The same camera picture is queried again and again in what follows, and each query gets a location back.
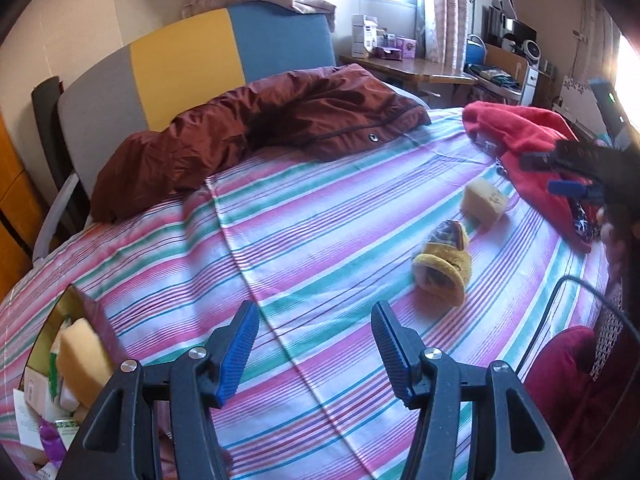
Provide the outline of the yellow sponge block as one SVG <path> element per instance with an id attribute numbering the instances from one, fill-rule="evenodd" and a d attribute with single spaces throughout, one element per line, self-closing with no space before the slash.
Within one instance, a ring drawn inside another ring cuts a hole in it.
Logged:
<path id="1" fill-rule="evenodd" d="M 64 385 L 85 408 L 90 408 L 114 372 L 100 337 L 85 318 L 62 331 L 56 367 Z"/>

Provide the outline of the gold metal tray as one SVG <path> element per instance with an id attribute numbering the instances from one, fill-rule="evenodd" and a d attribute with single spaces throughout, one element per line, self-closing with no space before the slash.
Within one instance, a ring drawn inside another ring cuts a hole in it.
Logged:
<path id="1" fill-rule="evenodd" d="M 28 460 L 37 466 L 43 466 L 43 477 L 47 479 L 56 478 L 59 472 L 62 472 L 65 479 L 96 479 L 108 469 L 101 466 L 98 471 L 91 472 L 89 468 L 96 464 L 93 458 L 81 460 L 79 464 L 62 463 L 56 468 L 44 454 L 39 437 L 41 419 L 56 422 L 67 448 L 67 456 L 79 434 L 80 425 L 91 408 L 85 408 L 78 402 L 64 385 L 62 375 L 56 367 L 62 331 L 78 318 L 85 318 L 98 334 L 112 360 L 114 371 L 120 362 L 127 359 L 125 346 L 117 337 L 104 307 L 77 286 L 67 286 L 44 320 L 32 350 L 29 351 L 20 383 L 13 390 L 21 447 Z"/>

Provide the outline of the yellow knitted sock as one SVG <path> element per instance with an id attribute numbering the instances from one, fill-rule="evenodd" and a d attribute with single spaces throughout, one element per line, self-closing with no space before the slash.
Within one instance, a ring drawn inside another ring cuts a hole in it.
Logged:
<path id="1" fill-rule="evenodd" d="M 414 256 L 412 274 L 420 289 L 442 300 L 447 307 L 461 307 L 472 276 L 469 237 L 464 225 L 457 220 L 440 222 Z"/>

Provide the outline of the red fleece garment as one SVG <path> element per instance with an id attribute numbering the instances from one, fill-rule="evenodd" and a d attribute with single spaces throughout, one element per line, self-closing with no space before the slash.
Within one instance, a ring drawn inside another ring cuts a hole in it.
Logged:
<path id="1" fill-rule="evenodd" d="M 588 254 L 591 244 L 579 235 L 574 214 L 564 196 L 548 191 L 548 182 L 572 180 L 566 171 L 555 171 L 546 161 L 558 141 L 577 140 L 565 120 L 551 110 L 476 101 L 462 112 L 468 136 L 497 145 L 498 159 L 526 203 L 547 220 L 571 248 Z"/>

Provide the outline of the tan sponge in front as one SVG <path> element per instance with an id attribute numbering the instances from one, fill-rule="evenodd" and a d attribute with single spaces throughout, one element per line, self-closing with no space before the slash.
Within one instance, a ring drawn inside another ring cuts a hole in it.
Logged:
<path id="1" fill-rule="evenodd" d="M 488 181 L 477 178 L 465 185 L 460 209 L 489 229 L 506 211 L 508 198 Z"/>

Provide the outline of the blue globe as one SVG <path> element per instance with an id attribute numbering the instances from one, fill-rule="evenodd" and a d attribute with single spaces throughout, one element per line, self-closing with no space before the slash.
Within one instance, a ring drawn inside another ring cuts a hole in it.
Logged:
<path id="1" fill-rule="evenodd" d="M 477 35 L 469 35 L 466 38 L 465 64 L 484 65 L 487 49 L 484 40 Z"/>

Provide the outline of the striped bed sheet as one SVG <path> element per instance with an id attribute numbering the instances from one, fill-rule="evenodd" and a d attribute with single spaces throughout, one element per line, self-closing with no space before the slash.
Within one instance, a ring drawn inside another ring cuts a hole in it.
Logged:
<path id="1" fill-rule="evenodd" d="M 491 229 L 465 221 L 465 303 L 440 306 L 411 263 L 464 186 L 508 196 Z M 314 162 L 275 148 L 196 192 L 126 222 L 96 224 L 25 276 L 1 306 L 1 442 L 25 477 L 13 390 L 68 285 L 96 300 L 127 353 L 170 361 L 226 324 L 244 300 L 259 333 L 238 392 L 213 414 L 235 479 L 396 479 L 416 414 L 393 395 L 370 329 L 385 300 L 455 360 L 526 368 L 551 337 L 591 325 L 606 283 L 601 245 L 570 247 L 465 134 L 460 110 L 369 153 Z"/>

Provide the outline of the wooden desk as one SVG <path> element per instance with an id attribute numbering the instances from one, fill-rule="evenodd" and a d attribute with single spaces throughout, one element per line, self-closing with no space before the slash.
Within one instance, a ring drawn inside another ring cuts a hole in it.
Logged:
<path id="1" fill-rule="evenodd" d="M 411 90 L 419 90 L 420 84 L 452 84 L 454 87 L 474 86 L 477 79 L 463 70 L 448 68 L 439 63 L 409 58 L 405 61 L 381 60 L 380 58 L 353 58 L 340 54 L 342 64 L 358 64 L 371 73 L 380 73 L 406 84 Z"/>

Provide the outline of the purple box on desk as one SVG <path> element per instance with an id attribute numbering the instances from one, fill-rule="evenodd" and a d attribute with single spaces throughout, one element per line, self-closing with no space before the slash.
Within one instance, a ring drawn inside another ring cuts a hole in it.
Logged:
<path id="1" fill-rule="evenodd" d="M 412 60 L 416 57 L 416 40 L 403 36 L 396 37 L 396 48 L 400 51 L 403 60 Z"/>

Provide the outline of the white box on desk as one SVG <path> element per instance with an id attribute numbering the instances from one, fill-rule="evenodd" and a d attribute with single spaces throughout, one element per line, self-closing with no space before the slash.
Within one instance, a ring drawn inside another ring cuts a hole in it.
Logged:
<path id="1" fill-rule="evenodd" d="M 366 14 L 352 16 L 352 57 L 368 58 L 378 42 L 378 19 Z"/>

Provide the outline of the wooden wardrobe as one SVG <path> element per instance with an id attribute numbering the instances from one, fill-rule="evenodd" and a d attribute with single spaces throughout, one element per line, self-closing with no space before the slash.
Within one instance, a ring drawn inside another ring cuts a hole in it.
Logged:
<path id="1" fill-rule="evenodd" d="M 32 250 L 46 208 L 14 148 L 4 122 L 1 122 L 0 142 L 0 294 L 4 298 L 32 270 Z"/>

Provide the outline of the dark red jacket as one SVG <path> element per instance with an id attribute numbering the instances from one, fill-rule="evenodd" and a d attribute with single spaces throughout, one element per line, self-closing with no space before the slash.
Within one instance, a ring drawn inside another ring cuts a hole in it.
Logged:
<path id="1" fill-rule="evenodd" d="M 92 218 L 115 222 L 141 214 L 262 148 L 297 148 L 332 162 L 430 121 L 423 101 L 357 64 L 269 76 L 186 110 L 162 131 L 128 136 L 96 178 Z"/>

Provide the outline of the black rolled mat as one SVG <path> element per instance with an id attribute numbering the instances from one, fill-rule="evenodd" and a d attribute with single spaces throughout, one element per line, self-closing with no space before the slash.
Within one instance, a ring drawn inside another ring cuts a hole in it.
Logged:
<path id="1" fill-rule="evenodd" d="M 64 140 L 60 116 L 58 116 L 58 100 L 63 91 L 60 77 L 52 76 L 40 82 L 30 95 L 40 143 L 58 191 L 74 171 L 70 153 Z M 74 228 L 80 231 L 89 214 L 88 195 L 81 183 L 78 183 L 74 188 L 65 211 L 70 216 Z"/>

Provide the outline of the grey yellow blue headboard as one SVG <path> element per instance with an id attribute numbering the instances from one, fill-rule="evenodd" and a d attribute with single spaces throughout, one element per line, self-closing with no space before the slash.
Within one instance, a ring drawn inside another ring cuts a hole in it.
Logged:
<path id="1" fill-rule="evenodd" d="M 271 75 L 332 66 L 328 21 L 272 3 L 238 4 L 167 25 L 107 55 L 58 100 L 70 160 L 85 192 L 131 133 Z"/>

